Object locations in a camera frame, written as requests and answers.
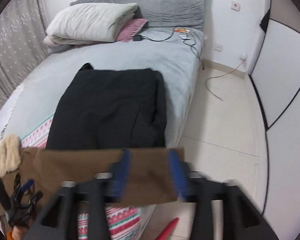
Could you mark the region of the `brown coat with fur collar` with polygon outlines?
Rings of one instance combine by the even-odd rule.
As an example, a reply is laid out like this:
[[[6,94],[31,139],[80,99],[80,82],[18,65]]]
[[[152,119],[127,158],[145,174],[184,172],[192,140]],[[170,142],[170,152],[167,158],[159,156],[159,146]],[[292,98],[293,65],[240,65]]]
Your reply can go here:
[[[175,202],[177,194],[173,188],[168,168],[166,148],[132,148],[124,197],[118,204],[109,207],[136,207],[140,211],[141,228],[149,216],[142,217],[144,206]],[[20,150],[21,163],[13,172],[3,176],[5,188],[12,193],[16,174],[21,182],[34,179],[39,183],[43,198],[42,207],[65,180],[83,183],[96,174],[110,170],[111,164],[120,159],[121,149],[53,151],[47,148],[28,147]]]

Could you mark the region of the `patterned striped blanket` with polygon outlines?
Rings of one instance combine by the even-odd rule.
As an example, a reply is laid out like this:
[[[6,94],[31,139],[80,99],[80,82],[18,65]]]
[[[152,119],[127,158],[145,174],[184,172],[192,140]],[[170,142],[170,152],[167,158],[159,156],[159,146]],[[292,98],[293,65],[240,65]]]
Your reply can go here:
[[[21,140],[24,147],[44,148],[52,124],[53,115],[48,117],[30,134]],[[140,211],[136,207],[106,207],[106,217],[112,239],[137,239],[141,228]],[[78,238],[88,238],[87,212],[78,215]]]

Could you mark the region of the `red plastic basin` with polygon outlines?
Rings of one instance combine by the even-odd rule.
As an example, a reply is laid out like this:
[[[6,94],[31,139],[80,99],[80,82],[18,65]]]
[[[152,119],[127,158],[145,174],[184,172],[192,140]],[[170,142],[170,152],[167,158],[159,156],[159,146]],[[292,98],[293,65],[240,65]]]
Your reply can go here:
[[[164,228],[164,230],[162,230],[162,232],[159,233],[159,235],[155,238],[155,240],[166,240],[168,236],[172,233],[174,228],[177,226],[178,222],[179,222],[179,218],[175,218],[171,220]]]

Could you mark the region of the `folded black garment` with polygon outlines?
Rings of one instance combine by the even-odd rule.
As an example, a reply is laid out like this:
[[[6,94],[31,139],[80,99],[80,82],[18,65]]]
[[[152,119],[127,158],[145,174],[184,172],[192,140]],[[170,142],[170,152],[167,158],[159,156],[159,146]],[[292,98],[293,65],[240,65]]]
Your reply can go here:
[[[159,71],[95,70],[86,63],[57,105],[46,149],[164,147],[166,124]]]

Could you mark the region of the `wardrobe with sliding doors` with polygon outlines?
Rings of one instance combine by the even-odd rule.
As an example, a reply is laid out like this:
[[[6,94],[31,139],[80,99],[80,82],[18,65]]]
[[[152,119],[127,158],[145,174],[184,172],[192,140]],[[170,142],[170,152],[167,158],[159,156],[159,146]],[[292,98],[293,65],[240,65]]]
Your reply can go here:
[[[251,79],[265,121],[266,217],[300,223],[300,8],[270,0],[265,37]]]

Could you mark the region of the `grey star curtain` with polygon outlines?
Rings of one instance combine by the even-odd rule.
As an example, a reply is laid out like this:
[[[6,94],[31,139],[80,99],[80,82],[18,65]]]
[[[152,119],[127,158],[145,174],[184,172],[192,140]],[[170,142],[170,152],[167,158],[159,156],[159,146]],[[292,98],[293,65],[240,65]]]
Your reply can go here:
[[[43,0],[11,0],[0,14],[0,110],[47,57]]]

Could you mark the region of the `grey bed sheet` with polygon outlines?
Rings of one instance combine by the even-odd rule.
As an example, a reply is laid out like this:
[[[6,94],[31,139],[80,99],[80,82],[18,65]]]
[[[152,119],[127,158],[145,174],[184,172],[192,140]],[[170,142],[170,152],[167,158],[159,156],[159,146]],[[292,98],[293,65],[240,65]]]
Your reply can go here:
[[[149,28],[142,35],[163,39],[171,28]],[[204,33],[190,29],[201,52]],[[161,72],[167,91],[166,145],[178,145],[194,94],[199,60],[182,43],[128,41],[95,44],[53,54],[17,87],[0,110],[0,139],[14,134],[23,139],[54,114],[62,94],[85,63],[100,70],[151,68]]]

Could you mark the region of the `folded white duvet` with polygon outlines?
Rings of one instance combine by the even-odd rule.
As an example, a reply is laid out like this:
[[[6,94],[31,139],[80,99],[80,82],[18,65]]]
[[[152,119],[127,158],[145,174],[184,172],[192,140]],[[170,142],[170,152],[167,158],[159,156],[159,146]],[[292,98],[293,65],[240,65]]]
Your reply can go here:
[[[138,4],[80,3],[60,11],[46,29],[57,44],[92,44],[114,42],[130,21]]]

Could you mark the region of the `orange item on bed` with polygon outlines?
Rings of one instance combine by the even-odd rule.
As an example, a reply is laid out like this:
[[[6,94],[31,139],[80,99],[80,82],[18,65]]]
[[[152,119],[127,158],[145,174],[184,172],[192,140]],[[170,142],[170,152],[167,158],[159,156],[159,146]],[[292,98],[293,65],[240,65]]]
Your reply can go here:
[[[189,30],[187,29],[174,29],[175,32],[178,32],[178,33],[185,33],[185,34],[188,34],[190,33]]]

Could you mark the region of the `pink pillow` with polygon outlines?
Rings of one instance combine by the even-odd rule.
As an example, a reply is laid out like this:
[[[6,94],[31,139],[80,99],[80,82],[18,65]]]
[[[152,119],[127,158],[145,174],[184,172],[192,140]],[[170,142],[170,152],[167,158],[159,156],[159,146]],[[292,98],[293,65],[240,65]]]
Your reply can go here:
[[[117,41],[128,42],[137,35],[148,21],[145,18],[133,18],[125,23],[120,30]]]

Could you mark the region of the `white wall socket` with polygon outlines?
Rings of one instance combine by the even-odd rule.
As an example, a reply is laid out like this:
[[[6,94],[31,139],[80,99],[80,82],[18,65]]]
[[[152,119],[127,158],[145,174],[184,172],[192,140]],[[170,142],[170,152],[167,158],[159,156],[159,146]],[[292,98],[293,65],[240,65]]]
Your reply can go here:
[[[232,10],[239,12],[240,8],[241,8],[241,5],[239,3],[234,2],[234,1],[231,2],[231,9]]]

